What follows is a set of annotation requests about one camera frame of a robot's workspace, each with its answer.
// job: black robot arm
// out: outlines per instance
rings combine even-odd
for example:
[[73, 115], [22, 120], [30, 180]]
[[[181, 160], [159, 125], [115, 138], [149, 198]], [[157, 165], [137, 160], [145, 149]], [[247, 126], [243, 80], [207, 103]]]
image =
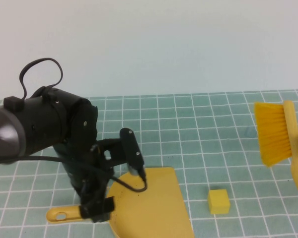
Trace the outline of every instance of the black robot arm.
[[[120, 138], [97, 140], [98, 109], [77, 95], [54, 88], [58, 83], [39, 88], [30, 98], [23, 77], [39, 62], [28, 64], [20, 74], [24, 97], [8, 97], [0, 106], [0, 163], [18, 160], [50, 160], [62, 162], [71, 184], [80, 196], [80, 215], [93, 222], [110, 219], [113, 197], [106, 198], [109, 179], [128, 189], [142, 192], [147, 188], [144, 160], [136, 137], [129, 128], [120, 131]], [[58, 158], [30, 156], [53, 146]], [[109, 151], [110, 158], [105, 157]], [[114, 167], [127, 163], [130, 172], [144, 181], [144, 188], [135, 189], [114, 177]]]

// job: black cable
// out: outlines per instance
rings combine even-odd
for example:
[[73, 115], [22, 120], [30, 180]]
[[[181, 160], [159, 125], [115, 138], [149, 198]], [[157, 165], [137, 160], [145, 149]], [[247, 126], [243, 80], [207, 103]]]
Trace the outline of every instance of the black cable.
[[73, 166], [78, 166], [81, 167], [82, 169], [85, 170], [89, 170], [95, 173], [100, 173], [102, 175], [104, 175], [105, 177], [107, 177], [108, 179], [112, 179], [115, 182], [119, 183], [120, 185], [124, 186], [125, 188], [129, 189], [130, 191], [133, 192], [143, 192], [147, 189], [147, 181], [145, 178], [142, 178], [142, 180], [144, 181], [144, 187], [143, 188], [134, 188], [131, 187], [129, 184], [125, 183], [124, 181], [120, 180], [119, 178], [90, 165], [87, 164], [83, 164], [80, 162], [73, 162], [73, 161], [69, 161], [66, 159], [62, 159], [62, 158], [57, 158], [57, 157], [50, 157], [50, 156], [24, 156], [24, 157], [17, 157], [17, 158], [9, 158], [9, 159], [3, 159], [0, 160], [0, 164], [2, 163], [13, 163], [16, 161], [52, 161], [52, 162], [59, 162], [59, 163], [65, 163], [65, 164], [69, 164], [69, 165], [73, 165]]
[[55, 83], [55, 84], [51, 84], [51, 85], [49, 85], [48, 87], [51, 87], [51, 88], [52, 88], [52, 87], [58, 85], [58, 84], [61, 82], [61, 80], [63, 79], [63, 70], [62, 70], [62, 67], [61, 67], [61, 65], [60, 65], [55, 59], [53, 59], [53, 58], [42, 58], [42, 59], [37, 59], [37, 60], [35, 60], [35, 61], [33, 61], [33, 62], [27, 64], [27, 65], [23, 68], [23, 70], [21, 71], [20, 76], [19, 76], [19, 80], [20, 80], [21, 86], [22, 86], [23, 91], [24, 91], [24, 95], [23, 95], [23, 98], [22, 98], [23, 100], [25, 100], [26, 95], [27, 95], [27, 91], [26, 91], [26, 88], [25, 88], [25, 86], [24, 86], [24, 82], [23, 82], [24, 75], [26, 74], [26, 72], [27, 72], [31, 67], [33, 67], [34, 65], [36, 65], [36, 64], [38, 64], [38, 63], [40, 63], [40, 62], [46, 61], [46, 60], [53, 61], [53, 62], [59, 67], [60, 72], [61, 72], [61, 78], [60, 78], [60, 80], [59, 80], [57, 83]]

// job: yellow cube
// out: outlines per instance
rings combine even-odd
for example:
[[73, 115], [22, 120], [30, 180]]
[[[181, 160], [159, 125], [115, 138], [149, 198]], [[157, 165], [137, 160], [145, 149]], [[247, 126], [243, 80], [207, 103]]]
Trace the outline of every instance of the yellow cube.
[[230, 202], [226, 189], [210, 190], [208, 203], [211, 214], [227, 214], [229, 212]]

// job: yellow brush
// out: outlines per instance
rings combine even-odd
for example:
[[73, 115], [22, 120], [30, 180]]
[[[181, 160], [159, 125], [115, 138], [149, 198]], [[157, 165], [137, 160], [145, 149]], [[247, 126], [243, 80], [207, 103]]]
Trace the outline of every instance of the yellow brush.
[[263, 163], [272, 166], [291, 156], [292, 175], [298, 189], [298, 123], [294, 103], [255, 103], [255, 116]]

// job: green grid mat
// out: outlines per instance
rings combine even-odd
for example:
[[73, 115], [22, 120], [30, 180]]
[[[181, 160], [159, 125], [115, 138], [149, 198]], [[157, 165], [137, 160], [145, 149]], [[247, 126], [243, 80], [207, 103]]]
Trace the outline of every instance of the green grid mat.
[[[91, 97], [98, 139], [135, 131], [147, 167], [174, 167], [195, 237], [298, 238], [298, 191], [290, 160], [262, 165], [254, 102], [292, 100], [298, 90]], [[52, 148], [39, 155], [55, 156]], [[115, 168], [117, 176], [126, 166]], [[227, 215], [210, 215], [209, 189], [226, 189]], [[48, 225], [50, 207], [79, 204], [62, 165], [0, 165], [0, 238], [113, 238], [108, 223]]]

